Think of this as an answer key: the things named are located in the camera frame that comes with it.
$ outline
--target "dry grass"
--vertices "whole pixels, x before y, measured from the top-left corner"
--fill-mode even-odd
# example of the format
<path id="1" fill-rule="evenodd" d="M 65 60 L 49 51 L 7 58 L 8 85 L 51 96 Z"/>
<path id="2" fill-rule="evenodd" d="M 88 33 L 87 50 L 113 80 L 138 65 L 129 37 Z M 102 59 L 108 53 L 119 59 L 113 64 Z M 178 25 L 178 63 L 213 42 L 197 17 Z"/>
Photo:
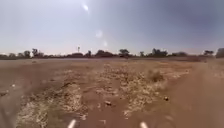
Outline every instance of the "dry grass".
<path id="1" fill-rule="evenodd" d="M 121 97 L 128 101 L 124 115 L 131 116 L 156 100 L 158 90 L 166 82 L 188 74 L 192 68 L 188 62 L 158 61 L 105 61 L 71 64 L 55 72 L 54 81 L 64 81 L 60 88 L 50 88 L 31 96 L 21 109 L 18 127 L 33 126 L 44 128 L 51 109 L 64 113 L 80 112 L 86 90 L 102 95 L 102 100 Z"/>

